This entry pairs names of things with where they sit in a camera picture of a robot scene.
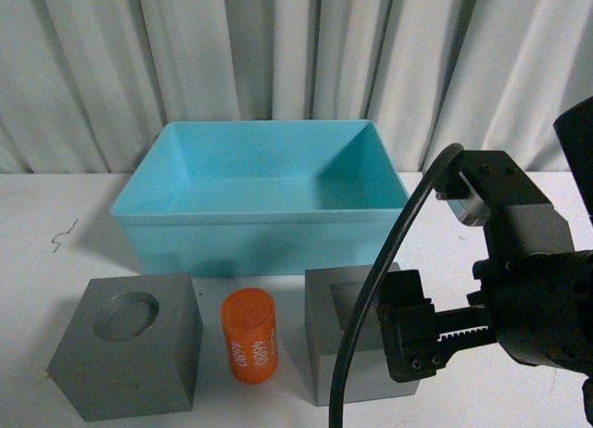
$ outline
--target white curtain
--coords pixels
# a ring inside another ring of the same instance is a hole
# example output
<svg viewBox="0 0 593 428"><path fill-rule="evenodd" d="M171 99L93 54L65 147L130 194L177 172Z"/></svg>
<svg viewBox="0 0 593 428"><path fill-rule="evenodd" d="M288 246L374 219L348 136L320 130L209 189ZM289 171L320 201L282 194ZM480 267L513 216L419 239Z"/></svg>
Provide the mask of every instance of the white curtain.
<svg viewBox="0 0 593 428"><path fill-rule="evenodd" d="M566 170L593 0L0 0L0 172L133 171L174 120L375 120Z"/></svg>

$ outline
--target plastic bin rim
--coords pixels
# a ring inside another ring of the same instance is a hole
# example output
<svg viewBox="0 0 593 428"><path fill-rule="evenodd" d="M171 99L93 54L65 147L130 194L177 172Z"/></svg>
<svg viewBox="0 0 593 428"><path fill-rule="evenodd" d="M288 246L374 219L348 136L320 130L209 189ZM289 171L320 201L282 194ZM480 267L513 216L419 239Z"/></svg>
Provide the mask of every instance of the plastic bin rim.
<svg viewBox="0 0 593 428"><path fill-rule="evenodd" d="M111 214L122 223L156 224L241 224L295 222L352 222L393 220L402 208L311 210L295 212L224 212L224 213L118 213Z"/></svg>

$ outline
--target gray metal block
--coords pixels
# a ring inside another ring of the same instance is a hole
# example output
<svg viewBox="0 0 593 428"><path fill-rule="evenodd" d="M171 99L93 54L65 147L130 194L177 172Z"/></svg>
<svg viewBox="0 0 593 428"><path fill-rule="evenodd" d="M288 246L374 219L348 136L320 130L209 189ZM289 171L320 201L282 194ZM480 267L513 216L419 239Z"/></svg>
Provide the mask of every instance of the gray metal block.
<svg viewBox="0 0 593 428"><path fill-rule="evenodd" d="M317 406L329 405L335 358L360 288L371 266L319 269L305 272L305 327ZM399 269L397 263L391 271ZM418 382L391 380L376 308L362 326L350 366L344 401L411 396Z"/></svg>
<svg viewBox="0 0 593 428"><path fill-rule="evenodd" d="M189 274L94 279L47 372L87 422L186 411L201 334Z"/></svg>

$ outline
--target orange canister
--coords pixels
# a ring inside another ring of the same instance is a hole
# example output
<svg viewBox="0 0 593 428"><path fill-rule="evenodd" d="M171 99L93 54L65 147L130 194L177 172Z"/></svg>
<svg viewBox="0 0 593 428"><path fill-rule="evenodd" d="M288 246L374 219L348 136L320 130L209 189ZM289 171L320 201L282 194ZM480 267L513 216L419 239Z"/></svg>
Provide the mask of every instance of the orange canister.
<svg viewBox="0 0 593 428"><path fill-rule="evenodd" d="M233 375L248 384L271 377L278 367L276 309L263 289L239 289L221 306L222 328Z"/></svg>

